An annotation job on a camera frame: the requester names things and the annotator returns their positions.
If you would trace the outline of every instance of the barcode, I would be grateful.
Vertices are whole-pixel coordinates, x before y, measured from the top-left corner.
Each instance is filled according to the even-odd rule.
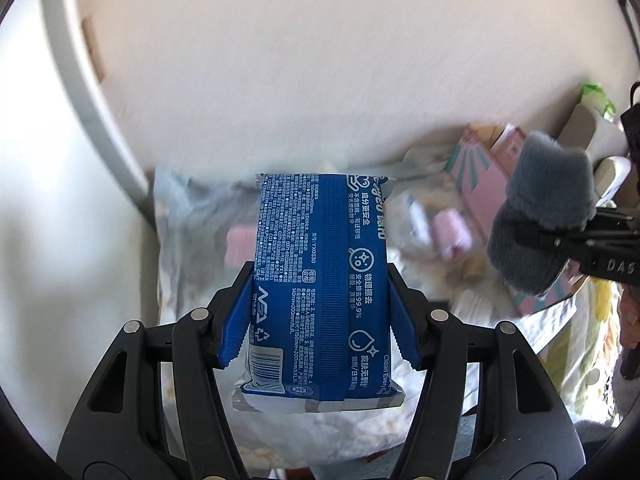
[[[244,385],[249,392],[283,394],[282,348],[249,345],[251,381]]]

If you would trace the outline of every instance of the blue wet wipes package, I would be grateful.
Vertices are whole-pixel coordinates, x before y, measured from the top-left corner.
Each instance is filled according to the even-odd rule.
[[[386,179],[260,176],[248,373],[236,409],[399,406],[391,380]]]

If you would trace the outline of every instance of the silver screw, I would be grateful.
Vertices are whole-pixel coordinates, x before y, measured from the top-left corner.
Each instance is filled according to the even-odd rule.
[[[515,334],[516,333],[516,326],[513,323],[510,323],[508,321],[502,322],[500,323],[500,332],[502,332],[503,334]]]
[[[137,332],[139,328],[140,328],[140,323],[137,322],[135,319],[132,319],[131,321],[127,321],[122,327],[122,329],[127,334],[133,334],[134,332]]]
[[[194,308],[191,311],[191,319],[196,320],[196,321],[207,319],[208,315],[209,315],[209,311],[206,308],[203,308],[203,307]]]
[[[447,313],[446,310],[442,310],[441,308],[437,308],[437,309],[431,311],[431,318],[434,321],[446,321],[447,319],[449,319],[449,314]]]

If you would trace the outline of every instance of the black tool handle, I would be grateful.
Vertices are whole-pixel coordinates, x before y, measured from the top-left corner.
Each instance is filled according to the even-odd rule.
[[[640,301],[640,287],[630,287],[631,297]],[[640,367],[640,347],[633,349],[625,348],[622,351],[622,362],[620,363],[620,374],[627,381],[633,379],[638,373],[638,367]]]

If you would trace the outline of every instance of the pink roll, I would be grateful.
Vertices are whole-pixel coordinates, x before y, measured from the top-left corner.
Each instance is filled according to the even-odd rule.
[[[445,262],[467,254],[474,243],[465,219],[456,209],[444,209],[433,218],[433,237]]]
[[[257,225],[234,225],[226,234],[225,265],[242,267],[255,258],[255,238]]]

